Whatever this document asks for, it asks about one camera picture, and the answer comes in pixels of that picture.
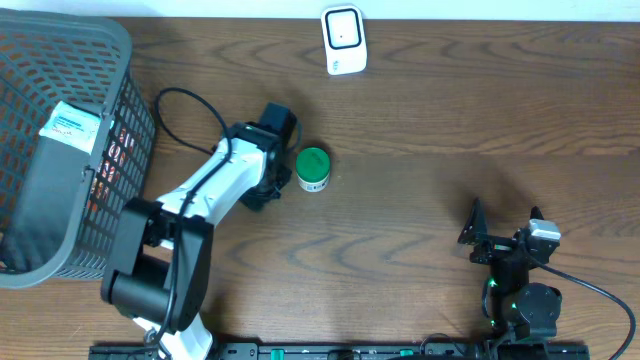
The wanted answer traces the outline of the green lid jar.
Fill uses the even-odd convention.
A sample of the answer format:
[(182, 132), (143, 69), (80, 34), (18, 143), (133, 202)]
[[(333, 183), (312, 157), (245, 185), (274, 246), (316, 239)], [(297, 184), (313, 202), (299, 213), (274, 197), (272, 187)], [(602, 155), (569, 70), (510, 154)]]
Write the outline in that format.
[(321, 148), (309, 147), (303, 149), (295, 163), (298, 184), (307, 192), (320, 192), (329, 183), (330, 157)]

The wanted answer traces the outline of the red chocolate bar wrapper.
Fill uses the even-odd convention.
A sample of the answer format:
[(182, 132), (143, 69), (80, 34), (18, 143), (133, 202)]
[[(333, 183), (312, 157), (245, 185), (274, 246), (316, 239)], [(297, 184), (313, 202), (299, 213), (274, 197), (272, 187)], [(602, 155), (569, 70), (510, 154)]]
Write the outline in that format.
[(108, 142), (106, 158), (99, 163), (92, 183), (90, 194), (94, 200), (89, 201), (88, 206), (93, 210), (97, 209), (97, 201), (113, 204), (116, 198), (123, 198), (129, 192), (134, 175), (127, 175), (126, 170), (132, 170), (131, 154), (135, 147), (131, 132), (120, 126), (116, 138)]

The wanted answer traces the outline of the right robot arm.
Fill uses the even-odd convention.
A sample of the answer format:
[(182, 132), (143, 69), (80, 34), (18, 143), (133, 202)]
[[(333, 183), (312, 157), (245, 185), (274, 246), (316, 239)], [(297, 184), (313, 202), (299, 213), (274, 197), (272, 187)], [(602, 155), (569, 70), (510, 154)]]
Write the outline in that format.
[(481, 201), (473, 201), (458, 242), (473, 248), (472, 263), (489, 267), (482, 311), (492, 322), (493, 334), (479, 345), (484, 358), (549, 357), (545, 341), (557, 335), (562, 295), (554, 287), (532, 282), (530, 271), (549, 262), (560, 239), (557, 225), (537, 207), (514, 235), (491, 235)]

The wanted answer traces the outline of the white teal wipes packet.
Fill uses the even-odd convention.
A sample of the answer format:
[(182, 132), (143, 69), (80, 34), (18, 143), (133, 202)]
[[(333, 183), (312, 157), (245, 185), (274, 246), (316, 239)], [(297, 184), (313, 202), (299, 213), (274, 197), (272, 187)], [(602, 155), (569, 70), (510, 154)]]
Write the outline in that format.
[(39, 130), (39, 136), (91, 154), (101, 122), (98, 115), (60, 101)]

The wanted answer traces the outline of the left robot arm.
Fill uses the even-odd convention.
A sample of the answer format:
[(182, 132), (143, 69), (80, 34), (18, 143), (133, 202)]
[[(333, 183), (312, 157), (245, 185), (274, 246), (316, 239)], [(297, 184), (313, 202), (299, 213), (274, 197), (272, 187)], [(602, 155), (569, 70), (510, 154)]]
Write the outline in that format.
[(242, 201), (254, 211), (280, 196), (288, 143), (300, 124), (270, 103), (256, 122), (223, 131), (212, 157), (155, 201), (122, 208), (100, 295), (145, 331), (135, 346), (104, 345), (92, 359), (207, 359), (215, 346), (200, 316), (216, 226)]

